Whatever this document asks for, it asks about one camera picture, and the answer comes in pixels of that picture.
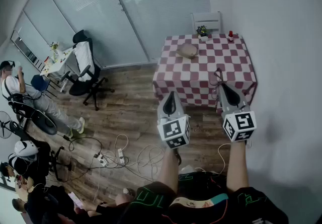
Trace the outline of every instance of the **potted plant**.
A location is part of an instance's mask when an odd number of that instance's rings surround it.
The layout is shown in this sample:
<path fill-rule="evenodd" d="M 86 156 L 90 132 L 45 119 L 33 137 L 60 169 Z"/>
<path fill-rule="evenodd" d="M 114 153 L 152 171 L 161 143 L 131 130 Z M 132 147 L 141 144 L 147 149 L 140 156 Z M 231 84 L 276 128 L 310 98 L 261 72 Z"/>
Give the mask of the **potted plant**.
<path fill-rule="evenodd" d="M 207 41 L 208 40 L 208 30 L 207 28 L 202 25 L 202 26 L 198 26 L 198 29 L 196 30 L 198 35 L 199 35 L 199 38 L 202 40 L 202 41 Z"/>
<path fill-rule="evenodd" d="M 53 42 L 50 45 L 50 48 L 59 56 L 63 55 L 62 51 L 60 49 L 58 49 L 59 43 L 58 42 Z"/>

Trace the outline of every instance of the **white desk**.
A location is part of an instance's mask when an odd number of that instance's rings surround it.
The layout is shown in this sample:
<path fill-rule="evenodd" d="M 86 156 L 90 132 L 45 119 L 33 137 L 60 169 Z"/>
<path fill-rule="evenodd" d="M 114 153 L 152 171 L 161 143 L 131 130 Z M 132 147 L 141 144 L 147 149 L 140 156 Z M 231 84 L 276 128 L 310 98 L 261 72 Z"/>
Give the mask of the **white desk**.
<path fill-rule="evenodd" d="M 75 65 L 76 57 L 73 54 L 72 48 L 69 48 L 69 49 L 64 50 L 63 51 L 63 55 L 62 56 L 58 56 L 58 59 L 57 59 L 56 63 L 54 63 L 51 66 L 45 66 L 44 69 L 40 72 L 40 75 L 41 76 L 48 76 L 50 73 L 54 73 L 54 72 L 60 71 L 61 68 L 67 63 L 68 60 L 69 60 L 69 63 L 71 63 L 71 65 Z M 76 75 L 78 75 L 78 76 L 80 75 L 80 72 L 79 72 L 78 69 L 76 69 L 76 67 L 68 66 L 68 69 L 70 69 Z M 65 81 L 63 82 L 63 85 L 62 85 L 62 87 L 60 89 L 60 92 L 61 93 L 65 89 L 67 83 L 68 83 L 68 79 L 65 79 Z"/>
<path fill-rule="evenodd" d="M 72 55 L 72 48 L 63 51 L 64 55 L 59 56 L 56 63 L 51 66 L 45 66 L 40 75 L 47 76 L 50 73 L 58 72 L 65 65 L 68 58 Z"/>

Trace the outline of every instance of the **sneaker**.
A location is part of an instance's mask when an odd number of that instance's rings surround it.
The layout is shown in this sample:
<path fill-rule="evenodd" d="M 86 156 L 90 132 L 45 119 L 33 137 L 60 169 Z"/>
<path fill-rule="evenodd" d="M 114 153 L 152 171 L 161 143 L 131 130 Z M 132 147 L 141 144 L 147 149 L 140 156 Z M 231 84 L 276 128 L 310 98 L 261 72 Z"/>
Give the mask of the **sneaker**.
<path fill-rule="evenodd" d="M 73 137 L 72 129 L 70 129 L 70 131 L 69 131 L 69 133 L 68 133 L 67 137 L 68 137 L 69 139 L 72 139 L 72 137 Z"/>
<path fill-rule="evenodd" d="M 135 197 L 135 191 L 131 188 L 123 188 L 123 194 L 128 194 L 128 195 L 132 195 L 133 197 Z"/>
<path fill-rule="evenodd" d="M 79 121 L 80 121 L 80 123 L 82 124 L 82 127 L 81 127 L 81 129 L 79 129 L 79 130 L 77 130 L 77 131 L 78 131 L 78 133 L 84 133 L 84 129 L 85 129 L 85 119 L 84 119 L 83 117 L 81 117 L 81 118 L 79 119 Z"/>

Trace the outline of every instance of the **small flower pot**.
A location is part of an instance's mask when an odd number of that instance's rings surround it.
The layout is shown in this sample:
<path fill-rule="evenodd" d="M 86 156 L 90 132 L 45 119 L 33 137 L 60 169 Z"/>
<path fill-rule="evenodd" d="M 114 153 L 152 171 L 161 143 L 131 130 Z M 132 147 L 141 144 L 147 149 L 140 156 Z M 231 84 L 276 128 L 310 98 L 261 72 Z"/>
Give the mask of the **small flower pot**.
<path fill-rule="evenodd" d="M 202 41 L 208 41 L 208 36 L 200 36 L 200 39 L 201 39 Z"/>

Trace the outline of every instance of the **red bottle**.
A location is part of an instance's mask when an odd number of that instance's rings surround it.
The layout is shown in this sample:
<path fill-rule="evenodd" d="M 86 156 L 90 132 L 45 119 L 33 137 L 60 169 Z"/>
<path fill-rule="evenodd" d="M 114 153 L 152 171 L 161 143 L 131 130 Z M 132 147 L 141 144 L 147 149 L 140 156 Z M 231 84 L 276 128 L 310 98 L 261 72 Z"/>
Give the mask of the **red bottle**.
<path fill-rule="evenodd" d="M 228 36 L 229 36 L 229 41 L 233 41 L 233 34 L 232 34 L 232 31 L 229 31 Z"/>

